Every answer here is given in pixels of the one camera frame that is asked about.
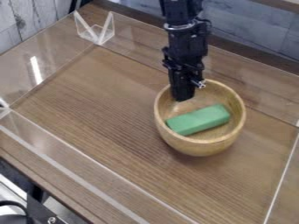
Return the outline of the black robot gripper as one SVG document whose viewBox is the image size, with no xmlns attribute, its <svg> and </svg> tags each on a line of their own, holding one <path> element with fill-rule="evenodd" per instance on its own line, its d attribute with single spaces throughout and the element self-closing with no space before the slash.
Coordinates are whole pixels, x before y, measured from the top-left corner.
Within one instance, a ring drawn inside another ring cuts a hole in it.
<svg viewBox="0 0 299 224">
<path fill-rule="evenodd" d="M 166 19 L 162 28 L 168 46 L 162 48 L 162 66 L 168 70 L 172 98 L 182 102 L 193 97 L 194 89 L 205 87 L 202 58 L 208 54 L 208 19 Z"/>
</svg>

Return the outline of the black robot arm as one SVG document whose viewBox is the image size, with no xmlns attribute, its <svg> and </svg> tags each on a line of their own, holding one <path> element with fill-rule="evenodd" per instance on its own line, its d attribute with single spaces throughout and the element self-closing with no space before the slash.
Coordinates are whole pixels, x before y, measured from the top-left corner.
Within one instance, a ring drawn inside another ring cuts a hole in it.
<svg viewBox="0 0 299 224">
<path fill-rule="evenodd" d="M 182 102 L 194 88 L 205 87 L 202 58 L 208 54 L 210 21 L 200 17 L 201 0 L 158 0 L 168 46 L 162 48 L 162 66 L 168 70 L 172 98 Z"/>
</svg>

